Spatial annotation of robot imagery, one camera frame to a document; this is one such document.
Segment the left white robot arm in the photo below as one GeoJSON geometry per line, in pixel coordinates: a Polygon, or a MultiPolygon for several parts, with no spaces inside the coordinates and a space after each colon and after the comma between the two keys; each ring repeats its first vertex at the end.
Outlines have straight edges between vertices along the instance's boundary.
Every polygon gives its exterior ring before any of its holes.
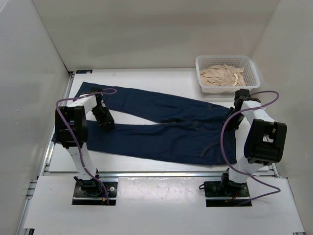
{"type": "Polygon", "coordinates": [[[89,130],[86,115],[92,113],[101,130],[114,129],[114,120],[103,96],[116,92],[115,89],[98,88],[78,97],[60,99],[55,104],[55,140],[72,157],[78,173],[76,181],[87,182],[85,189],[92,196],[99,195],[103,187],[87,149],[89,130]]]}

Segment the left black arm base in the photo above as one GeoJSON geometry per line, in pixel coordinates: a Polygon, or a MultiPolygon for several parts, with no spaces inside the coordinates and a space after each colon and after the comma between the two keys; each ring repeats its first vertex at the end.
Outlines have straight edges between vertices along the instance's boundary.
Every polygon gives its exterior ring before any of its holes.
{"type": "Polygon", "coordinates": [[[86,205],[86,206],[115,206],[118,191],[117,181],[102,181],[106,190],[102,185],[91,179],[83,181],[74,177],[75,188],[73,191],[72,205],[86,205]]]}

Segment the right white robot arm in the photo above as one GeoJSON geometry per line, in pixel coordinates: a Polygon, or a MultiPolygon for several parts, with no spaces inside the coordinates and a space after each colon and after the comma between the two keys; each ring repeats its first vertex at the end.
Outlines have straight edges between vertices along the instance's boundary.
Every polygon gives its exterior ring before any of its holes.
{"type": "Polygon", "coordinates": [[[237,129],[241,121],[247,119],[250,130],[244,144],[243,156],[227,170],[220,182],[220,191],[227,196],[242,187],[259,169],[281,161],[287,134],[287,125],[272,119],[257,98],[236,98],[234,108],[228,116],[231,117],[239,111],[241,113],[230,119],[226,129],[237,129]]]}

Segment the dark blue denim trousers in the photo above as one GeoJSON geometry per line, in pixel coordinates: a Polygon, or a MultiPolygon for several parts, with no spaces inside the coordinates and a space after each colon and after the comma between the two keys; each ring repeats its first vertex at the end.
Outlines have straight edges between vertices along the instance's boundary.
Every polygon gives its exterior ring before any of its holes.
{"type": "Polygon", "coordinates": [[[222,132],[228,108],[170,94],[93,83],[83,83],[78,95],[93,87],[117,90],[103,96],[115,128],[104,131],[96,119],[87,120],[88,150],[179,164],[236,163],[235,132],[222,132]]]}

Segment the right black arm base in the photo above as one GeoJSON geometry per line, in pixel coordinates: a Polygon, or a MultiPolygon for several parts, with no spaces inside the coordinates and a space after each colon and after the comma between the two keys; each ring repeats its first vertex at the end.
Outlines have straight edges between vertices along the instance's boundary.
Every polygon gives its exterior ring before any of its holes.
{"type": "Polygon", "coordinates": [[[228,173],[223,173],[219,181],[204,181],[199,190],[204,191],[206,207],[251,207],[247,183],[229,180],[228,173]]]}

